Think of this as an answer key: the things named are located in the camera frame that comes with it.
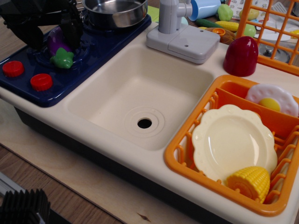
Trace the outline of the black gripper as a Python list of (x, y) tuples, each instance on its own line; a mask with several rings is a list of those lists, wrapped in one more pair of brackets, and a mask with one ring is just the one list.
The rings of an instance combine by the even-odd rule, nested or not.
[(68, 44), (77, 49), (83, 35), (83, 23), (75, 0), (2, 0), (0, 16), (8, 28), (35, 50), (43, 46), (39, 26), (59, 25)]

